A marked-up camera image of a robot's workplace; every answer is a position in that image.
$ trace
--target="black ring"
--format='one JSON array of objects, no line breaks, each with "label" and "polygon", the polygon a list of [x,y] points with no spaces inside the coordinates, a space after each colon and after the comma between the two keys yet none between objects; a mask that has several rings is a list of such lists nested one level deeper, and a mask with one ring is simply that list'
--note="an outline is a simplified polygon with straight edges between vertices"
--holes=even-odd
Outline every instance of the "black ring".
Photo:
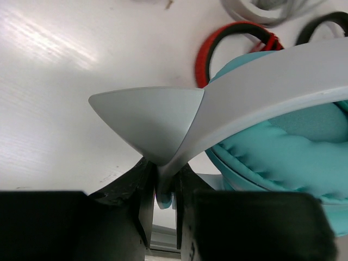
[{"label": "black ring", "polygon": [[345,12],[333,12],[309,22],[297,37],[296,45],[308,43],[317,27],[324,22],[334,22],[338,24],[343,29],[344,36],[348,36],[348,14]]}]

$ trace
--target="black cable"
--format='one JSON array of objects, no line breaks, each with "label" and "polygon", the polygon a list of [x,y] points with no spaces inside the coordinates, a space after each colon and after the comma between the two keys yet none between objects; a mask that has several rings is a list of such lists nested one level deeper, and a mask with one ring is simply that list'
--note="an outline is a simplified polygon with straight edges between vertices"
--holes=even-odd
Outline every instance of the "black cable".
[{"label": "black cable", "polygon": [[297,37],[296,45],[308,43],[317,27],[324,22],[336,23],[343,29],[344,36],[348,36],[348,14],[345,12],[333,12],[310,21]]},{"label": "black cable", "polygon": [[195,76],[199,88],[205,87],[210,81],[210,61],[217,45],[223,38],[233,34],[251,34],[265,45],[273,39],[274,42],[271,42],[272,45],[269,46],[269,49],[265,49],[264,51],[283,49],[278,38],[259,24],[249,21],[240,21],[221,27],[205,40],[198,52],[195,63]]}]

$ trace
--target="teal ear cushion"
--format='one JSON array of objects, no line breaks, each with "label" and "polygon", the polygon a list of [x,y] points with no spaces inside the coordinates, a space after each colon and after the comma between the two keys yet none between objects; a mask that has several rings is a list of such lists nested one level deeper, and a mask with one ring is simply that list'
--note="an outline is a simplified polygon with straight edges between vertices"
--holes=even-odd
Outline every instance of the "teal ear cushion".
[{"label": "teal ear cushion", "polygon": [[[212,81],[269,53],[235,58]],[[206,153],[226,189],[310,193],[322,200],[336,235],[348,234],[347,111],[346,101],[294,111],[234,134]]]}]

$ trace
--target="red cable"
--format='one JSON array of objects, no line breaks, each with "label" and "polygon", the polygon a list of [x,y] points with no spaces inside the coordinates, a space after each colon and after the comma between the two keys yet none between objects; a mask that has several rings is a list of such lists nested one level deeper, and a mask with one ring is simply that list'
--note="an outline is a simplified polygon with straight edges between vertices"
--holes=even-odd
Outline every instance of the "red cable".
[{"label": "red cable", "polygon": [[231,23],[231,24],[227,24],[223,27],[221,27],[220,29],[216,30],[215,32],[213,32],[202,44],[197,58],[196,58],[196,62],[195,62],[195,77],[196,77],[196,82],[199,88],[204,88],[208,82],[209,82],[209,78],[207,77],[207,73],[206,73],[206,66],[207,63],[210,62],[210,58],[211,58],[211,48],[215,48],[215,46],[213,46],[215,39],[217,37],[220,36],[220,34],[222,34],[224,32],[225,29],[238,25],[238,24],[251,24],[257,28],[259,28],[260,30],[264,31],[265,33],[270,35],[270,38],[267,42],[267,44],[260,49],[262,42],[259,42],[258,44],[256,44],[256,46],[250,51],[250,52],[258,52],[258,51],[270,51],[270,50],[280,50],[283,49],[283,46],[280,44],[279,42],[279,38],[267,31],[264,27],[262,27],[261,25],[257,24],[257,23],[253,23],[253,22],[249,22],[249,21],[240,21],[240,22],[235,22],[235,23]]}]

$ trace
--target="table surface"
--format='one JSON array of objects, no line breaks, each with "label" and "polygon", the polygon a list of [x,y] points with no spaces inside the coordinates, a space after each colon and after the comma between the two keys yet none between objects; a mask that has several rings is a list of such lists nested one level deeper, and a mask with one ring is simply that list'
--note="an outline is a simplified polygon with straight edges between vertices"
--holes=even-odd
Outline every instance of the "table surface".
[{"label": "table surface", "polygon": [[[100,92],[141,86],[195,88],[193,64],[204,39],[233,22],[218,0],[2,0],[0,3],[0,189],[92,193],[141,155],[92,110]],[[312,18],[348,11],[344,0],[271,29],[294,44]],[[332,38],[321,28],[315,40]],[[253,46],[230,36],[212,75]],[[200,173],[218,170],[200,154]],[[155,208],[156,225],[175,228],[172,209]]]}]

